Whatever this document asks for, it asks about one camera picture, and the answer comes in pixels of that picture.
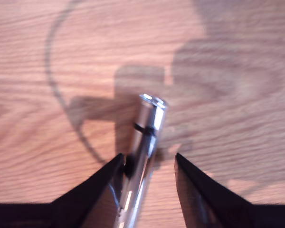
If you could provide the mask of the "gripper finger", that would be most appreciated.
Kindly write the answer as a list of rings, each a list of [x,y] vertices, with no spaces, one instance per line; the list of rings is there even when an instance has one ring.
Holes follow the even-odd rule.
[[[112,228],[124,174],[124,155],[116,155],[87,180],[55,199],[55,228]]]
[[[188,228],[250,228],[247,200],[213,180],[180,153],[175,156],[177,193]]]

